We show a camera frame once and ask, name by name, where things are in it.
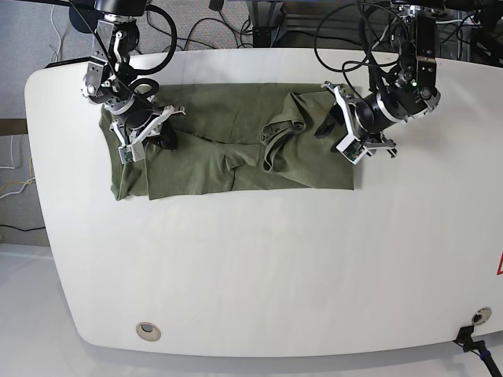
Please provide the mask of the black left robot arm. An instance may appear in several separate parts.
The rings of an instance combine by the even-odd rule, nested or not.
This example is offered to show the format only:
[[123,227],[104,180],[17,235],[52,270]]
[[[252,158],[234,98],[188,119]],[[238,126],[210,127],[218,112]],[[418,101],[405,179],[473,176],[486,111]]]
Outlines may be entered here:
[[[344,128],[345,134],[331,150],[356,165],[364,156],[373,156],[378,150],[395,157],[396,143],[385,137],[384,131],[422,118],[438,107],[441,94],[436,87],[435,17],[445,9],[445,3],[355,1],[352,5],[360,16],[358,33],[365,56],[360,61],[344,62],[338,72],[347,75],[359,68],[368,68],[370,93],[363,97],[350,82],[338,86],[325,82],[323,88],[334,96],[335,103],[315,136],[322,139],[335,128]],[[377,9],[388,12],[398,22],[390,32],[396,41],[398,57],[390,64],[376,62],[374,45],[367,37],[372,28],[369,18]]]

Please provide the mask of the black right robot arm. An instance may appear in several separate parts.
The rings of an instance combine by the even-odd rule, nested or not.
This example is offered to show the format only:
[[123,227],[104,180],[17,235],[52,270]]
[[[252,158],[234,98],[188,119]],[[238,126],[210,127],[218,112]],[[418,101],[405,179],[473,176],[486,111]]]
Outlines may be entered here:
[[[154,102],[160,85],[151,78],[174,57],[178,30],[173,18],[150,1],[96,1],[94,9],[103,18],[91,29],[93,52],[83,79],[83,96],[93,104],[103,105],[111,114],[115,122],[112,130],[125,152],[131,152],[135,145],[143,150],[147,143],[175,150],[178,139],[169,118],[182,110],[160,107]],[[134,68],[130,53],[139,43],[137,18],[149,13],[167,22],[171,45],[158,65]]]

